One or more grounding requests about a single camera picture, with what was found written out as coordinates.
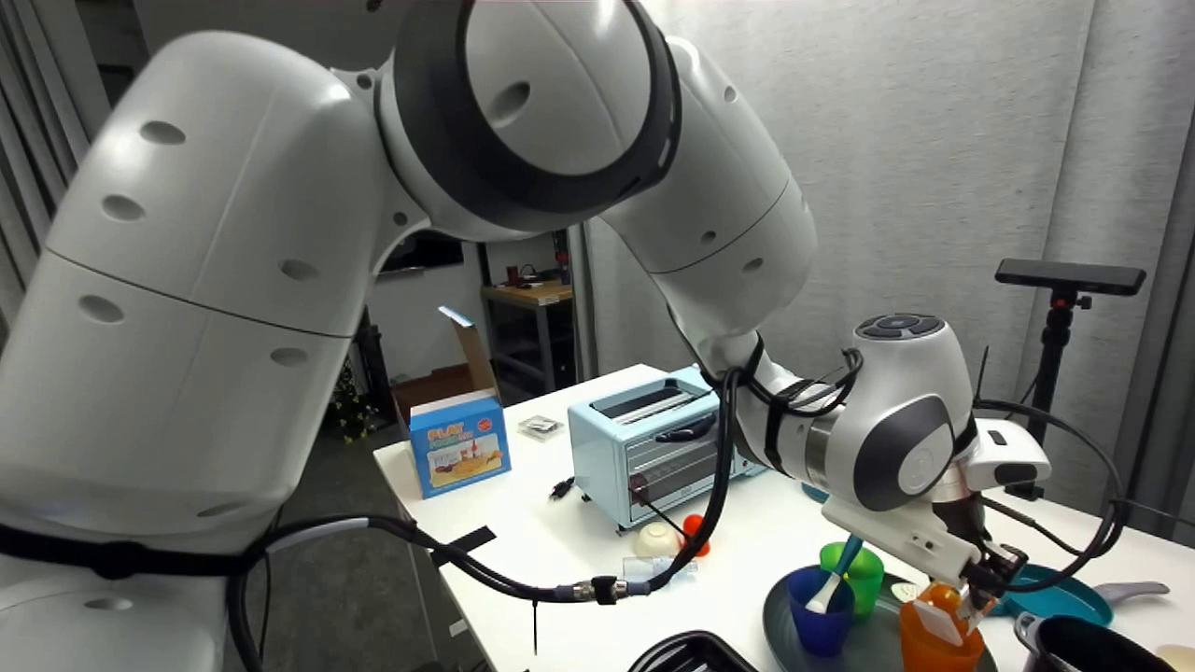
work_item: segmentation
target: floor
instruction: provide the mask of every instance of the floor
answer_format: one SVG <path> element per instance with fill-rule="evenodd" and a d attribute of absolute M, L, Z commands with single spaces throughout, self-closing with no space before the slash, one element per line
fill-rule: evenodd
<path fill-rule="evenodd" d="M 374 464 L 374 449 L 396 437 L 387 431 L 360 443 L 322 439 L 282 520 L 404 511 Z M 262 576 L 251 597 L 256 625 Z M 380 535 L 339 535 L 271 562 L 265 669 L 485 672 L 472 633 L 446 633 L 450 625 L 464 625 L 459 610 L 418 548 Z M 222 662 L 222 672 L 241 669 L 232 646 Z"/>

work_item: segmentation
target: black stand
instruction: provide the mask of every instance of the black stand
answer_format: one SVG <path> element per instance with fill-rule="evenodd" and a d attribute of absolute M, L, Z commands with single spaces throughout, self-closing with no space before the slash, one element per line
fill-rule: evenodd
<path fill-rule="evenodd" d="M 1089 295 L 1133 295 L 1145 271 L 1128 264 L 1062 264 L 1062 260 L 1024 260 L 1004 256 L 995 270 L 995 285 L 1031 285 L 1050 289 L 1050 314 L 1041 330 L 1041 360 L 1035 377 L 1035 408 L 1054 408 L 1054 387 L 1060 372 L 1060 353 L 1070 342 L 1075 305 L 1089 310 Z M 1045 417 L 1031 417 L 1031 437 L 1045 443 Z M 1016 497 L 1041 497 L 1038 487 L 1008 487 Z"/>

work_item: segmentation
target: orange object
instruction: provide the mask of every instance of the orange object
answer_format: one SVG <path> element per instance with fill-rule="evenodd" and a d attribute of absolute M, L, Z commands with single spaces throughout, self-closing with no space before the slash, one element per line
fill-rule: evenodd
<path fill-rule="evenodd" d="M 943 584 L 933 584 L 918 595 L 918 601 L 928 601 L 933 610 L 947 613 L 962 633 L 962 646 L 947 646 L 937 633 L 928 633 L 913 613 L 913 606 L 899 606 L 899 658 L 907 672 L 974 672 L 980 658 L 980 633 L 977 628 L 965 628 L 955 610 L 960 595 Z"/>
<path fill-rule="evenodd" d="M 682 539 L 696 539 L 706 516 L 682 516 L 679 531 Z"/>

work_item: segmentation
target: white table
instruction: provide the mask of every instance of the white table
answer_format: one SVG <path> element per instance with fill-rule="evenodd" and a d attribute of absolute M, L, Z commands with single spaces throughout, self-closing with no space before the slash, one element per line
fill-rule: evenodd
<path fill-rule="evenodd" d="M 631 366 L 518 408 L 506 408 L 512 474 L 444 492 L 433 501 L 418 497 L 408 443 L 380 449 L 378 464 L 408 503 L 408 511 L 440 543 L 450 543 L 472 528 L 489 528 L 497 539 L 472 557 L 523 584 L 557 586 L 591 576 L 618 576 L 631 557 L 631 539 L 618 539 L 592 503 L 577 492 L 548 501 L 560 479 L 570 479 L 567 424 L 548 439 L 518 433 L 523 417 L 546 416 L 567 421 L 567 408 L 592 398 L 637 380 L 658 377 L 650 366 Z M 1038 523 L 1082 544 L 1092 520 L 1060 503 L 1024 503 Z M 990 511 L 990 531 L 1001 543 L 1026 548 L 1038 562 L 1060 567 L 1056 551 L 1038 535 L 1004 523 Z M 444 567 L 444 584 L 470 618 L 489 662 L 506 669 L 626 669 L 647 646 L 665 633 L 706 628 L 733 643 L 754 669 L 780 669 L 762 632 L 762 601 L 767 586 L 791 567 L 815 562 L 826 543 L 841 543 L 843 531 L 826 523 L 796 480 L 762 474 L 736 480 L 711 535 L 711 551 L 696 560 L 689 577 L 673 577 L 652 597 L 626 597 L 611 610 L 601 606 L 541 606 L 536 610 L 536 655 L 531 637 L 531 606 L 501 597 L 472 577 Z M 1128 531 L 1118 544 L 1082 572 L 1082 584 L 1113 577 L 1161 577 L 1167 597 L 1128 601 L 1116 610 L 1113 628 L 1145 648 L 1195 646 L 1195 551 L 1151 535 Z M 995 669 L 1024 669 L 1026 648 L 1016 643 L 1008 618 L 984 618 L 980 633 L 995 658 Z"/>

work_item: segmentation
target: cardboard box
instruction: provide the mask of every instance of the cardboard box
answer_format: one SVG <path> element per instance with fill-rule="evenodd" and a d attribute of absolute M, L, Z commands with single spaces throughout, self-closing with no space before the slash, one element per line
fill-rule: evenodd
<path fill-rule="evenodd" d="M 421 497 L 512 472 L 506 431 L 494 393 L 410 408 L 410 459 Z"/>

